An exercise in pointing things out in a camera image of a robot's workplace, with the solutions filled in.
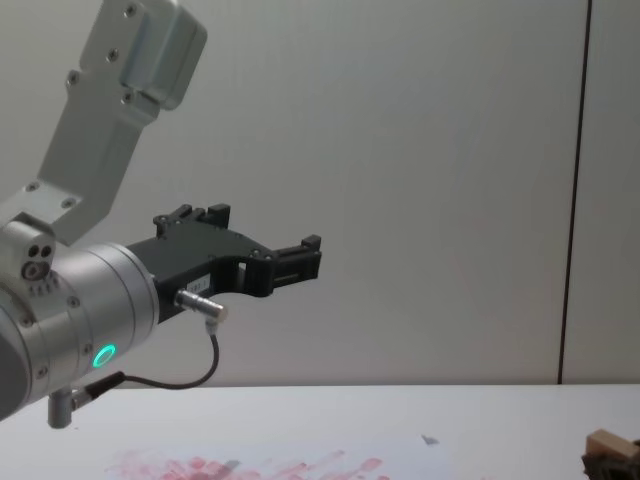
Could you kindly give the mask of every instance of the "red stain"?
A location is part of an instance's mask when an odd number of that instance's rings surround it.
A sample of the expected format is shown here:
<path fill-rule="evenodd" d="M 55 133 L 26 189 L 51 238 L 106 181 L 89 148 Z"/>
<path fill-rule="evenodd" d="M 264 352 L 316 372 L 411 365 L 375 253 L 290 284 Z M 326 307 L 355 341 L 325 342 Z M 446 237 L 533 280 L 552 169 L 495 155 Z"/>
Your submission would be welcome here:
<path fill-rule="evenodd" d="M 297 475 L 298 473 L 304 473 L 307 470 L 306 463 L 299 463 L 293 467 L 285 468 L 284 470 L 280 470 L 273 477 L 269 477 L 269 480 L 276 480 L 278 478 L 290 478 L 293 475 Z"/>
<path fill-rule="evenodd" d="M 273 460 L 268 459 L 258 469 L 245 470 L 231 469 L 219 461 L 202 457 L 181 461 L 167 459 L 159 453 L 129 452 L 121 457 L 120 465 L 107 471 L 121 480 L 373 480 L 374 477 L 368 474 L 383 465 L 379 458 L 369 458 L 355 470 L 341 471 L 336 465 L 346 457 L 346 452 L 336 450 L 315 463 L 293 461 L 274 465 Z M 375 478 L 391 480 L 386 476 L 376 475 Z"/>
<path fill-rule="evenodd" d="M 239 477 L 239 480 L 261 480 L 261 479 L 262 479 L 262 475 L 260 475 L 260 473 L 258 472 L 241 473 Z"/>
<path fill-rule="evenodd" d="M 189 466 L 195 470 L 202 470 L 206 464 L 207 461 L 200 457 L 195 457 L 189 460 Z"/>

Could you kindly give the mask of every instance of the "table surface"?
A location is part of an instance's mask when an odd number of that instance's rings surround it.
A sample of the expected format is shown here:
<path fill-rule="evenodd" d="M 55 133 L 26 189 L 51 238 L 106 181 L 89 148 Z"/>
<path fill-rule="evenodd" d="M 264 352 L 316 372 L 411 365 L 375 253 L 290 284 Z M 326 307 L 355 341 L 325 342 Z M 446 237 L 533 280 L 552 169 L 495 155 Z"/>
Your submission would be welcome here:
<path fill-rule="evenodd" d="M 640 437 L 640 386 L 395 386 L 118 390 L 63 431 L 39 402 L 0 424 L 0 478 L 100 478 L 135 447 L 426 434 L 460 480 L 584 479 L 585 437 Z"/>

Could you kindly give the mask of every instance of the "wooden block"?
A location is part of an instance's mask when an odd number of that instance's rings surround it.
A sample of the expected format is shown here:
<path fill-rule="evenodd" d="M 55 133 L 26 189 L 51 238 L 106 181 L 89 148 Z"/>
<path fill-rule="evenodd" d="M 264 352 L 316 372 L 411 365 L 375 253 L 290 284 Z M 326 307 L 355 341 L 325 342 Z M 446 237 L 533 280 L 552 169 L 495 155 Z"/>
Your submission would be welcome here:
<path fill-rule="evenodd" d="M 630 460 L 640 453 L 640 447 L 606 430 L 598 430 L 587 437 L 587 455 L 607 455 Z"/>

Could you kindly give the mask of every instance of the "white wall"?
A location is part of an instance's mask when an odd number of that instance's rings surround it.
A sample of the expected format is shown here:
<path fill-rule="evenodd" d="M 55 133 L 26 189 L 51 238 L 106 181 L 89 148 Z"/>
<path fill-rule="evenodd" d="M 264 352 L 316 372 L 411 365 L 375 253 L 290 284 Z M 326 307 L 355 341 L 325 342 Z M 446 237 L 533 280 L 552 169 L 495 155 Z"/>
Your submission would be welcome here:
<path fill-rule="evenodd" d="M 112 215 L 131 243 L 182 203 L 232 205 L 321 279 L 220 297 L 217 384 L 553 382 L 584 0 L 190 0 L 209 43 L 143 135 Z M 97 0 L 5 0 L 0 192 L 37 171 Z M 197 317 L 114 368 L 204 371 Z"/>
<path fill-rule="evenodd" d="M 640 4 L 596 0 L 564 379 L 640 380 Z"/>

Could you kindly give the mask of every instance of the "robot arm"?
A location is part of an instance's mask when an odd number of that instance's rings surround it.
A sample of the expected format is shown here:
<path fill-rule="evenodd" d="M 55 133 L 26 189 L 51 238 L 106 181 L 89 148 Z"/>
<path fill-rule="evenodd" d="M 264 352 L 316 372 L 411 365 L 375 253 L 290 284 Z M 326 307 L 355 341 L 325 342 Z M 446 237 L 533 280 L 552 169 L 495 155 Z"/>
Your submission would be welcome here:
<path fill-rule="evenodd" d="M 222 292 L 266 297 L 317 278 L 320 238 L 271 250 L 228 230 L 230 208 L 184 205 L 156 236 L 56 255 L 110 210 L 142 129 L 177 107 L 206 31 L 177 0 L 104 0 L 67 77 L 68 103 L 38 178 L 0 205 L 0 420 L 50 395 L 50 424 L 126 379 L 70 385 L 186 309 L 215 328 Z"/>
<path fill-rule="evenodd" d="M 38 178 L 0 208 L 71 245 L 113 204 L 144 127 L 182 101 L 207 40 L 176 0 L 105 1 Z"/>

